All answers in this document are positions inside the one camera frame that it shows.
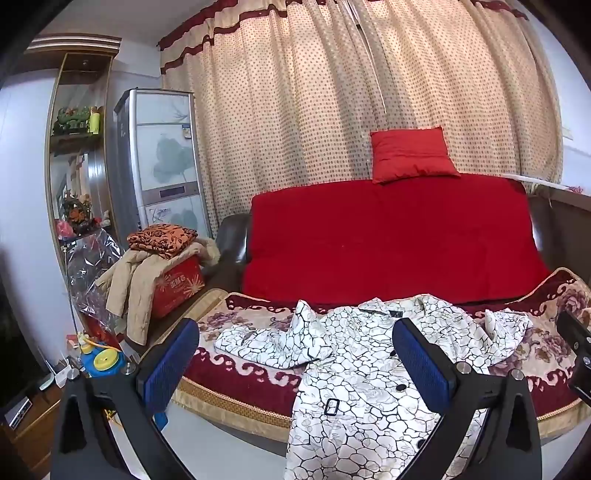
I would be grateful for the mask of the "beige dotted curtain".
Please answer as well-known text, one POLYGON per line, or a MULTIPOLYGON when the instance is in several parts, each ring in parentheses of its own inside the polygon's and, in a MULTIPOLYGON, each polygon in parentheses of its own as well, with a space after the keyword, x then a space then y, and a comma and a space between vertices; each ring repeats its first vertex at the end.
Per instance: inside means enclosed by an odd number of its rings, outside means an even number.
POLYGON ((463 173, 561 180, 559 98, 512 1, 215 1, 159 40, 212 228, 259 193, 367 179, 370 133, 441 128, 463 173))

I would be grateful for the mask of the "wooden display shelf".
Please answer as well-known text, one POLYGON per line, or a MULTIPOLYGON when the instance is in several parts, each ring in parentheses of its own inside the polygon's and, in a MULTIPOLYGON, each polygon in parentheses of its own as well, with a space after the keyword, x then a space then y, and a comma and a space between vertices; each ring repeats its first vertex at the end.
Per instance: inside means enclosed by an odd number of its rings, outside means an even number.
POLYGON ((54 69, 45 134, 44 180, 50 232, 61 273, 68 244, 114 231, 107 180, 108 90, 122 39, 89 33, 39 35, 18 67, 54 69))

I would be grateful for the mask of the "white black patterned coat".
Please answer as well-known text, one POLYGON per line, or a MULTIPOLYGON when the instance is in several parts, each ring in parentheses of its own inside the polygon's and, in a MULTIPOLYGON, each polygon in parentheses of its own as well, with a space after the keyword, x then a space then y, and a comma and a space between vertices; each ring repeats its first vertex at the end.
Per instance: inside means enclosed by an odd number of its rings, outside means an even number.
POLYGON ((287 479, 396 479, 434 430, 428 410, 394 354, 394 324, 408 318, 452 362, 477 372, 509 358, 531 327, 510 309, 476 320, 429 294, 372 299, 318 314, 298 301, 287 330, 231 326, 215 347, 276 369, 301 367, 287 442, 287 479))

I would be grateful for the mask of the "blue yellow toy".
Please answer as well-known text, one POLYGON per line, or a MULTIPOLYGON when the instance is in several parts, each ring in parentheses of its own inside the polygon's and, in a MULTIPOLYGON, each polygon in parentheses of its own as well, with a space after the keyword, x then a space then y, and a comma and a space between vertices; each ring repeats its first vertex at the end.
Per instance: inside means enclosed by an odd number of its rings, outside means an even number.
POLYGON ((90 339, 86 334, 77 336, 80 361, 87 375, 98 378, 116 374, 124 364, 122 352, 110 345, 90 339))

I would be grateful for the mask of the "clear plastic wrap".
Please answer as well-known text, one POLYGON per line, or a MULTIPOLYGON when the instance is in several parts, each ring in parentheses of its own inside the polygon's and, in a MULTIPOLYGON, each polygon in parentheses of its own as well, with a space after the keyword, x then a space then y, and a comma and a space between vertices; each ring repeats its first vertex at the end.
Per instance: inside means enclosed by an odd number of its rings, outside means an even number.
POLYGON ((106 309, 108 293, 95 282, 121 257, 116 241, 102 228, 60 241, 67 289, 74 311, 114 333, 120 318, 106 309))

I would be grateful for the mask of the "red sofa back cover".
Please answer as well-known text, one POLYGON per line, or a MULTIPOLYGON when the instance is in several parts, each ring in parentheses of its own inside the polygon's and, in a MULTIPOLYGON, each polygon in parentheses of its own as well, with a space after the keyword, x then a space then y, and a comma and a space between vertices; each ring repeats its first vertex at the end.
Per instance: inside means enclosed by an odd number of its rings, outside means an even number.
POLYGON ((242 291, 268 300, 465 304, 521 297, 549 274, 523 186, 500 177, 287 188, 253 198, 250 217, 242 291))

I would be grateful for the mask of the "floral plush seat blanket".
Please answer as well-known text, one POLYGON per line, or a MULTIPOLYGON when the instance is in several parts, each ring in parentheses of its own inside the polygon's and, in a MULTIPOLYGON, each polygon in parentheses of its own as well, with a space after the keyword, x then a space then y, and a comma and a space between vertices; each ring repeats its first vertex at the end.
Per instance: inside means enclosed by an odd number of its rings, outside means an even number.
MULTIPOLYGON (((555 322, 561 312, 569 311, 588 325, 590 289, 576 274, 559 268, 508 306, 526 313, 533 327, 516 352, 493 371, 502 374, 518 368, 527 376, 540 435, 555 438, 590 415, 589 407, 568 386, 576 357, 555 322)), ((204 293, 183 314, 197 322, 200 340, 173 401, 223 426, 287 441, 301 369, 276 370, 245 362, 216 351, 214 342, 232 325, 286 330, 293 312, 291 302, 271 302, 221 289, 204 293)))

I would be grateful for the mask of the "beige coat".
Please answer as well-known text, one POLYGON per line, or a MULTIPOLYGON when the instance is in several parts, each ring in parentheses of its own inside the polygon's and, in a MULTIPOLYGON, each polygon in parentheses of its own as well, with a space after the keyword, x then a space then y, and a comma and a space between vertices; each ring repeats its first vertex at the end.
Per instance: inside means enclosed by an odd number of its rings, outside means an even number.
POLYGON ((95 282, 106 288, 107 311, 126 319, 129 340, 141 346, 147 344, 150 322, 157 320, 151 318, 157 278, 191 256, 197 256, 202 273, 204 267, 218 263, 221 252, 209 238, 197 238, 171 259, 129 249, 95 282))

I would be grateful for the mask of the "orange black folded garment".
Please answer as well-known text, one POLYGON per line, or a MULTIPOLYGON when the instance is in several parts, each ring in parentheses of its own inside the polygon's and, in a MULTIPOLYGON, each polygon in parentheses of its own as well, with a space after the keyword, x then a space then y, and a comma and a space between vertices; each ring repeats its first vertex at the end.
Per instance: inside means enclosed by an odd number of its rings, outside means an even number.
POLYGON ((130 249, 171 259, 197 238, 197 232, 174 224, 154 224, 127 236, 130 249))

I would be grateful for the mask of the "red gift box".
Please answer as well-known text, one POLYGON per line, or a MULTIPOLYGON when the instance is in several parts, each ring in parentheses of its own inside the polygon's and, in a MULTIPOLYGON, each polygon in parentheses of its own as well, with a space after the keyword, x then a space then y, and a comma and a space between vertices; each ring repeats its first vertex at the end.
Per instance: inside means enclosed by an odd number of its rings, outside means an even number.
POLYGON ((191 256, 157 278, 151 318, 162 319, 180 304, 204 289, 197 256, 191 256))

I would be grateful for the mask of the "dark leather sofa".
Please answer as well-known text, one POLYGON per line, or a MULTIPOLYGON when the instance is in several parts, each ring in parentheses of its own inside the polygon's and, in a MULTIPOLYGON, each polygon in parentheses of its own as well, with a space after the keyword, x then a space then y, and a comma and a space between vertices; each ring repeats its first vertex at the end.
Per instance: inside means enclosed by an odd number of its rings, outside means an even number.
MULTIPOLYGON (((546 265, 552 269, 566 267, 579 277, 590 279, 590 197, 570 190, 538 186, 528 197, 533 236, 546 265)), ((222 221, 216 237, 221 250, 219 263, 207 267, 205 286, 180 303, 160 320, 150 323, 145 345, 131 342, 138 354, 144 354, 167 330, 195 307, 202 316, 217 301, 212 291, 238 291, 242 272, 249 262, 249 214, 230 215, 222 221)))

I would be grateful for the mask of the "red cushion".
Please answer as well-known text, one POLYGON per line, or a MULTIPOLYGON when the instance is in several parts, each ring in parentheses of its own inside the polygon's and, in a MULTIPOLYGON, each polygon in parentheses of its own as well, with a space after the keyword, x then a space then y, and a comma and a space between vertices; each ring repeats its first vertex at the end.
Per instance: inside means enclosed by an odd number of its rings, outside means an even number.
POLYGON ((373 150, 373 182, 427 177, 459 177, 441 127, 394 129, 370 133, 373 150))

